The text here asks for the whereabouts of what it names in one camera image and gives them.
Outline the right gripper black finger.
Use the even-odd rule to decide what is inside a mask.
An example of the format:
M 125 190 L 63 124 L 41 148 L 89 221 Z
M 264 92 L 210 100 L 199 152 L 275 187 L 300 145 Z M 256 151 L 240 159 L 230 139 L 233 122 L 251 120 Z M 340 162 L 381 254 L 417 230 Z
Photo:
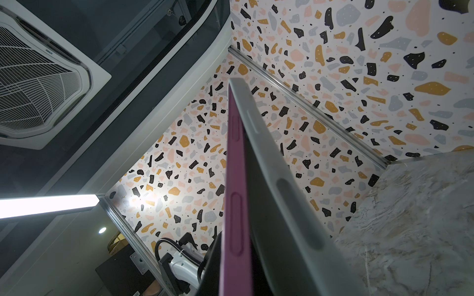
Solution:
M 220 284 L 222 233 L 219 233 L 204 257 L 204 269 L 197 296 L 218 296 Z

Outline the black phone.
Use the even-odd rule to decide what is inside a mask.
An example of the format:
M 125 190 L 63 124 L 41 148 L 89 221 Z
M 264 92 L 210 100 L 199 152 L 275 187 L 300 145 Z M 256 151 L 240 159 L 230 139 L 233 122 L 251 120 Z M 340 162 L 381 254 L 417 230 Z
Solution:
M 221 296 L 271 296 L 249 225 L 248 190 L 244 153 L 244 126 L 236 94 L 228 87 L 228 141 L 224 223 L 222 231 Z

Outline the white phone case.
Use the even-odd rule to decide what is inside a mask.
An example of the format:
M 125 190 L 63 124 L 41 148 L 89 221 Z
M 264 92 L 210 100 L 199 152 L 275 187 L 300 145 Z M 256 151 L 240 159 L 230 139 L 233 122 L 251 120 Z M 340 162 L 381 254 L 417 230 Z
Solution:
M 306 204 L 249 86 L 228 86 L 244 126 L 249 225 L 272 296 L 361 296 L 364 290 Z

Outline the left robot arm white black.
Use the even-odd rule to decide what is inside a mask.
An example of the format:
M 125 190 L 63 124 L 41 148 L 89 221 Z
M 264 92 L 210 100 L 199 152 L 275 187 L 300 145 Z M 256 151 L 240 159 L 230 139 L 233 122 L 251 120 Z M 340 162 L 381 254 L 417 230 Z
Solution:
M 179 240 L 160 238 L 154 247 L 154 255 L 164 288 L 170 296 L 197 294 L 200 285 L 198 270 L 204 262 L 204 255 L 190 233 Z

